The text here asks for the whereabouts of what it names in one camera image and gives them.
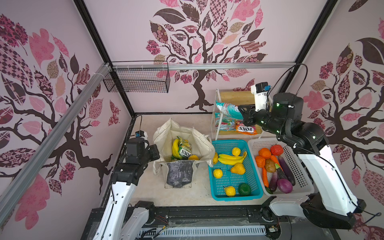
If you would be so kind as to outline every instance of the bunch of bananas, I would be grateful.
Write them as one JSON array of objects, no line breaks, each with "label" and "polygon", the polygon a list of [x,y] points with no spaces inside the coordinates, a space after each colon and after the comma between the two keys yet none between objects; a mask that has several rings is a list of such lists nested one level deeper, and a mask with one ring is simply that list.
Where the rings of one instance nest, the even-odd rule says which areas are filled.
[{"label": "bunch of bananas", "polygon": [[236,163],[243,163],[246,157],[247,157],[247,151],[245,151],[242,156],[231,156],[228,154],[220,154],[218,160],[223,164],[235,165]]},{"label": "bunch of bananas", "polygon": [[175,139],[172,144],[172,155],[177,159],[182,159],[182,157],[179,154],[179,139]]}]

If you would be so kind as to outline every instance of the plastic package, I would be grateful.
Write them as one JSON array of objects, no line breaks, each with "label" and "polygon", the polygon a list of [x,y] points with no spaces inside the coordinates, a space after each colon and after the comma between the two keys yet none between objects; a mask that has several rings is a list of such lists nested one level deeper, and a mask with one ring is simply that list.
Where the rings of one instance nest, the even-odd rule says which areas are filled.
[{"label": "plastic package", "polygon": [[236,121],[236,131],[246,135],[256,135],[256,127],[255,126],[245,126],[242,121]]},{"label": "plastic package", "polygon": [[[215,130],[217,130],[220,121],[220,113],[215,113]],[[220,125],[221,131],[235,131],[235,120],[228,116],[223,116]]]},{"label": "plastic package", "polygon": [[241,115],[238,106],[230,104],[230,103],[219,103],[216,102],[217,108],[222,112],[224,115],[227,115],[228,117],[237,119],[237,120],[243,120],[243,115]]}]

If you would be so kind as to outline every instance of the pink wall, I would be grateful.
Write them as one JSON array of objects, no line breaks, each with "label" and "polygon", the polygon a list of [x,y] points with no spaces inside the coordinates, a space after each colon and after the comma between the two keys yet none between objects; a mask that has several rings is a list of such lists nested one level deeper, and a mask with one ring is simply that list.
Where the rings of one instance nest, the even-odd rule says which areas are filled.
[{"label": "pink wall", "polygon": [[[325,130],[345,181],[366,210],[384,212],[384,2],[340,1],[305,63],[303,120]],[[296,92],[304,71],[295,78]],[[357,214],[361,225],[371,216]],[[341,239],[383,239],[376,217]]]},{"label": "pink wall", "polygon": [[[175,64],[211,61],[219,63],[225,59],[229,61],[229,58],[230,62],[237,62],[241,57],[253,54],[258,56],[248,60],[294,61],[325,2],[117,0],[110,4],[103,0],[86,1],[113,61],[155,58],[167,59]],[[197,30],[199,24],[204,26],[207,23],[204,21],[206,16],[209,22],[213,23],[212,31],[203,28]],[[243,29],[248,24],[250,29],[243,37]],[[256,33],[260,34],[257,38],[253,37]],[[165,35],[162,42],[159,35]],[[252,79],[255,79],[255,82],[267,81],[273,85],[285,70],[248,69],[239,73],[225,70],[199,71],[199,77],[196,79],[193,78],[193,70],[173,72],[169,93],[127,95],[136,112],[212,111],[216,88],[244,88]],[[207,78],[209,75],[214,75],[214,78]]]},{"label": "pink wall", "polygon": [[[0,15],[3,192],[103,61],[71,0],[12,1]],[[129,121],[120,96],[101,83],[1,226],[1,238],[79,239]]]}]

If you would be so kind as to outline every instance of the green fruit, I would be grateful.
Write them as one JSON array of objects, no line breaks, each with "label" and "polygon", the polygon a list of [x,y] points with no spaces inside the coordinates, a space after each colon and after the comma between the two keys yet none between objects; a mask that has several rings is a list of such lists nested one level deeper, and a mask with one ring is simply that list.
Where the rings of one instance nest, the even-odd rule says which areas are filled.
[{"label": "green fruit", "polygon": [[251,187],[246,184],[242,183],[239,185],[239,194],[240,196],[249,196],[251,195]]}]

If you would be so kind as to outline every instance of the teal basket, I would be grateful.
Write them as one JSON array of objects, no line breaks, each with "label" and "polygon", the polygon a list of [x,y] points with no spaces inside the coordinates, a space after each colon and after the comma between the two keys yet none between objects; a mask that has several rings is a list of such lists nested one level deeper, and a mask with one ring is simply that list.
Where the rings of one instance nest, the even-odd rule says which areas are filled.
[{"label": "teal basket", "polygon": [[[263,196],[263,189],[260,183],[259,177],[256,172],[255,164],[253,163],[248,144],[244,140],[217,140],[212,142],[217,154],[232,155],[232,149],[238,147],[241,150],[241,155],[247,151],[247,157],[244,159],[243,164],[245,167],[245,174],[239,175],[231,173],[232,165],[222,164],[218,162],[214,167],[209,167],[209,181],[211,184],[211,194],[216,201],[243,201],[259,199]],[[221,169],[223,176],[217,179],[213,176],[215,169]],[[240,184],[246,183],[251,187],[250,196],[240,196],[238,187]],[[228,197],[225,194],[224,188],[232,186],[236,189],[236,195],[234,197]]]}]

